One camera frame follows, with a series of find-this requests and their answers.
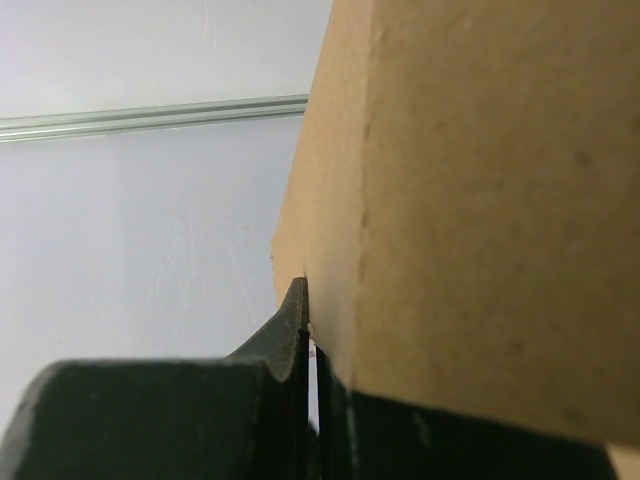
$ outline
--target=metal rail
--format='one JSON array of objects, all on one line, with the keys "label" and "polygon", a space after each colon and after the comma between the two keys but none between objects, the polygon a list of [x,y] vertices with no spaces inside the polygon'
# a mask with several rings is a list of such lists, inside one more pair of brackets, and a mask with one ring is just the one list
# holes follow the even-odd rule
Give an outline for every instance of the metal rail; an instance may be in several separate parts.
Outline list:
[{"label": "metal rail", "polygon": [[0,119],[0,143],[302,115],[308,95]]}]

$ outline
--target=light gray wall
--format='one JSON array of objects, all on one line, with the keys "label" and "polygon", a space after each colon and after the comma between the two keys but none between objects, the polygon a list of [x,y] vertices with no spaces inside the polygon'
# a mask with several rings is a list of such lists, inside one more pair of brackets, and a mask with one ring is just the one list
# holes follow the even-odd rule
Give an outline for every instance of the light gray wall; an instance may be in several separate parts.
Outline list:
[{"label": "light gray wall", "polygon": [[331,0],[0,0],[0,117],[309,92]]},{"label": "light gray wall", "polygon": [[0,144],[0,431],[54,360],[221,356],[268,319],[300,126]]}]

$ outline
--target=metal bar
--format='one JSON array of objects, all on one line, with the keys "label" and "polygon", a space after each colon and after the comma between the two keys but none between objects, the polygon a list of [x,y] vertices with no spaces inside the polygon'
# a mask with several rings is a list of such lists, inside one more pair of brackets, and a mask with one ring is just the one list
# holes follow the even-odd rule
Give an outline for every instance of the metal bar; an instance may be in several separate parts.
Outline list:
[{"label": "metal bar", "polygon": [[0,119],[0,143],[302,115],[308,95]]}]

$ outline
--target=cardboard box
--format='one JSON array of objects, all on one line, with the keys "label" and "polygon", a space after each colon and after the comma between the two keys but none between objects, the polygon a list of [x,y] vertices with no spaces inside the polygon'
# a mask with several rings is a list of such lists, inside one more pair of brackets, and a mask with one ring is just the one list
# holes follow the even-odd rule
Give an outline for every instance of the cardboard box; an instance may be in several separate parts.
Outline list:
[{"label": "cardboard box", "polygon": [[640,2],[335,0],[273,259],[345,385],[640,444]]}]

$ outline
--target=cardboard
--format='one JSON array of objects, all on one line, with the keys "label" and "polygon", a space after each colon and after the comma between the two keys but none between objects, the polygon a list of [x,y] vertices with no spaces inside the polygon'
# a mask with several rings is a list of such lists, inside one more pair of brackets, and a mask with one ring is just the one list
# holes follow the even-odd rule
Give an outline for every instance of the cardboard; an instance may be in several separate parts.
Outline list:
[{"label": "cardboard", "polygon": [[347,386],[640,444],[640,2],[335,0],[273,239]]}]

